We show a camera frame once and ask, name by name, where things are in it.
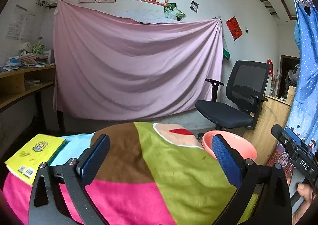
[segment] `chair backrest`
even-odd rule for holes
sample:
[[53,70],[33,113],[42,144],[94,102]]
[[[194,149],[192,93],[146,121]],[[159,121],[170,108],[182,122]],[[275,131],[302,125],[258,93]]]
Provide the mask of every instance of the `chair backrest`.
[[252,95],[264,96],[270,65],[254,61],[236,61],[226,85],[226,96],[242,111],[255,113]]

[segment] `green fabric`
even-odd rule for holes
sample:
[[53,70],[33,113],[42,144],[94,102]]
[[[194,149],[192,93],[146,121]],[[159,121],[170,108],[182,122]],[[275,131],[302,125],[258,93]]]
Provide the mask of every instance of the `green fabric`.
[[[170,214],[177,225],[211,225],[236,188],[205,150],[173,145],[160,137],[152,125],[135,123],[143,158]],[[255,199],[240,222],[248,219],[254,205]]]

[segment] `light blue fabric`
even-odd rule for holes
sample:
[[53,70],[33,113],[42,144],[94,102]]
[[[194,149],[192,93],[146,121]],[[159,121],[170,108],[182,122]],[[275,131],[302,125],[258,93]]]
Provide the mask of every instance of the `light blue fabric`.
[[79,158],[82,152],[91,146],[91,139],[95,133],[62,136],[66,139],[63,146],[55,153],[50,166],[65,164],[70,158]]
[[294,103],[287,121],[289,127],[312,152],[318,142],[318,12],[310,7],[310,16],[303,6],[296,5],[300,29],[300,72]]

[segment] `finger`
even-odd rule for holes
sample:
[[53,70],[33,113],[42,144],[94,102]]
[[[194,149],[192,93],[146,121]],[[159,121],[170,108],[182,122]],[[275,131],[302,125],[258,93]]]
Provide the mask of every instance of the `finger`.
[[311,203],[311,197],[313,194],[313,189],[308,184],[298,184],[297,191],[300,196],[304,197],[306,202]]

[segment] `metal screw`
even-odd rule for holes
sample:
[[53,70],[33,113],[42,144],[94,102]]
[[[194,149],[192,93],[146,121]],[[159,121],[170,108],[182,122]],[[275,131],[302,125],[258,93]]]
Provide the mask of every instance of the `metal screw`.
[[40,164],[40,168],[45,168],[47,166],[47,163],[46,162],[42,162],[41,164]]
[[275,168],[276,168],[276,169],[281,169],[281,164],[275,163]]
[[251,158],[247,158],[245,160],[245,162],[246,162],[247,165],[253,165],[254,164],[254,161]]
[[75,164],[77,162],[77,159],[75,159],[75,158],[70,158],[69,160],[68,160],[68,164],[69,165],[73,165],[73,164]]

